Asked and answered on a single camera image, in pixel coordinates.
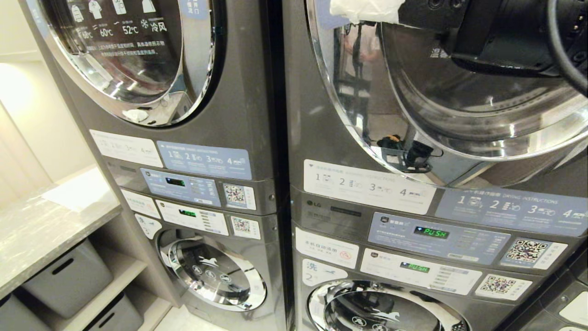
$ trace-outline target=blue label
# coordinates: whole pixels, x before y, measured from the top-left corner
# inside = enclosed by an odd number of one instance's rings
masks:
[[[251,180],[246,150],[158,141],[165,167],[185,173]]]
[[[368,240],[463,262],[490,265],[510,235],[374,213]]]
[[[182,0],[180,1],[182,13],[188,18],[205,19],[208,12],[208,0]]]
[[[221,206],[215,181],[141,168],[143,178],[153,194],[191,203]]]
[[[517,190],[447,190],[435,216],[486,226],[579,237],[588,199]]]

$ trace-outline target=white shelf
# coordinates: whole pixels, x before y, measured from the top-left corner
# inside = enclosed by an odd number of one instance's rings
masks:
[[[136,286],[129,285],[125,293],[145,321],[138,331],[153,331],[171,309],[172,304]]]
[[[53,331],[83,330],[100,312],[135,279],[147,264],[104,247],[96,251],[113,275],[113,281],[92,301],[70,319],[64,319],[45,307],[37,310],[39,317]]]

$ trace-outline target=white paper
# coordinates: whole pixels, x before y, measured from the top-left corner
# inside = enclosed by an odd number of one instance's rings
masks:
[[[98,168],[93,168],[47,191],[41,197],[80,212],[98,202],[104,194],[109,192],[110,187],[102,173]]]
[[[330,14],[349,18],[351,23],[359,21],[399,22],[398,10],[405,0],[331,0]]]

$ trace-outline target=stacked washer dryer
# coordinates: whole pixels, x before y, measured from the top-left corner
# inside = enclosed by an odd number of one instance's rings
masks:
[[[586,238],[587,99],[460,61],[462,34],[361,21],[471,23],[397,3],[285,5],[298,331],[495,330]]]
[[[126,216],[189,310],[229,330],[289,329],[279,45],[269,29],[277,4],[22,6]]]

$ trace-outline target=round porthole door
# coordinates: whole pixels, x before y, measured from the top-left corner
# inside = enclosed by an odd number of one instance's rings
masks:
[[[469,330],[454,310],[425,297],[388,284],[343,280],[315,289],[308,309],[321,331]]]
[[[28,4],[67,75],[125,121],[147,127],[182,122],[200,109],[219,74],[222,1]]]
[[[265,300],[266,286],[254,265],[226,246],[202,236],[179,239],[170,230],[161,236],[159,247],[180,281],[205,302],[244,312]]]
[[[588,145],[588,99],[561,78],[473,72],[433,31],[353,24],[331,16],[328,1],[306,9],[338,118],[392,173],[440,187],[509,186]]]

